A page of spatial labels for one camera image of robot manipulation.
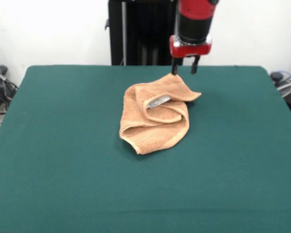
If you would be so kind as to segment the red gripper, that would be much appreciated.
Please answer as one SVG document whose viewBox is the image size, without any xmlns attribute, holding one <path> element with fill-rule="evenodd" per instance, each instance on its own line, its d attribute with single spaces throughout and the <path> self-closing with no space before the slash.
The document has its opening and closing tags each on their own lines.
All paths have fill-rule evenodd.
<svg viewBox="0 0 291 233">
<path fill-rule="evenodd" d="M 191 73 L 196 73 L 200 56 L 209 54 L 212 47 L 212 37 L 210 34 L 206 37 L 206 41 L 198 44 L 191 45 L 181 42 L 176 35 L 172 35 L 169 38 L 169 49 L 172 59 L 171 74 L 178 73 L 179 58 L 185 58 L 195 56 L 191 66 Z"/>
</svg>

